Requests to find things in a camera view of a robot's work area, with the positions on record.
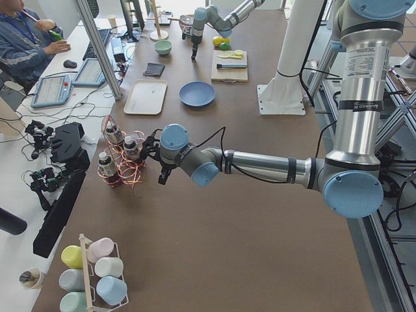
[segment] black box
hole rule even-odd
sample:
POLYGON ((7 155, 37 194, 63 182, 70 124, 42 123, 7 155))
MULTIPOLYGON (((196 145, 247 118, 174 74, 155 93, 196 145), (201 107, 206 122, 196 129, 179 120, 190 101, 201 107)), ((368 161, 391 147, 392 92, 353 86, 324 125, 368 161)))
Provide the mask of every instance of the black box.
POLYGON ((125 62, 122 40, 120 38, 111 39, 112 54, 116 62, 125 62))

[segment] computer mouse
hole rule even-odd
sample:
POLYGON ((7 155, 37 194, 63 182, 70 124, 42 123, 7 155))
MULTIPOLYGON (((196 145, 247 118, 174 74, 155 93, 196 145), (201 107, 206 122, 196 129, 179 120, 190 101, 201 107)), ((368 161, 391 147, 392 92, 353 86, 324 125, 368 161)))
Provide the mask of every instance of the computer mouse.
POLYGON ((66 60, 64 62, 64 67, 65 68, 76 68, 78 66, 78 64, 76 62, 74 62, 73 60, 66 60))

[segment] hand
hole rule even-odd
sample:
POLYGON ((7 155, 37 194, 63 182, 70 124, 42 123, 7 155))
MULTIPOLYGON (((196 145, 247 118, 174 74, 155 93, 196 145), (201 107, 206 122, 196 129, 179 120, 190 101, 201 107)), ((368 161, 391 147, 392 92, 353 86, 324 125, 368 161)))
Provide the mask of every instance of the hand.
POLYGON ((46 55, 55 55, 62 52, 67 52, 71 49, 71 45, 66 40, 59 40, 52 42, 47 47, 44 47, 46 55))
POLYGON ((55 28, 55 22, 52 19, 40 19, 34 26, 40 31, 50 31, 55 28))

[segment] black cylinder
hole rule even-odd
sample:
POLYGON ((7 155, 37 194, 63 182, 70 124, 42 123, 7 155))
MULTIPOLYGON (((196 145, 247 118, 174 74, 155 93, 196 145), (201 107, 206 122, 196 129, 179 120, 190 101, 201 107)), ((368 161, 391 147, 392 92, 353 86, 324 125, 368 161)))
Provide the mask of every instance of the black cylinder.
POLYGON ((26 221, 0 207, 0 229, 13 235, 19 235, 26 228, 26 221))

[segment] pink cup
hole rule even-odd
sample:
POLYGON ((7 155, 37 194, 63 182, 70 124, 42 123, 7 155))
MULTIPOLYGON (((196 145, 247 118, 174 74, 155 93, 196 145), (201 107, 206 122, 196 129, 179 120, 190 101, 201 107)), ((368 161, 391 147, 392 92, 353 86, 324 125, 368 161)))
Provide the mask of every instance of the pink cup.
POLYGON ((86 250, 86 257, 92 263, 96 263, 102 257, 106 257, 112 253, 114 242, 108 237, 104 237, 93 242, 86 250))

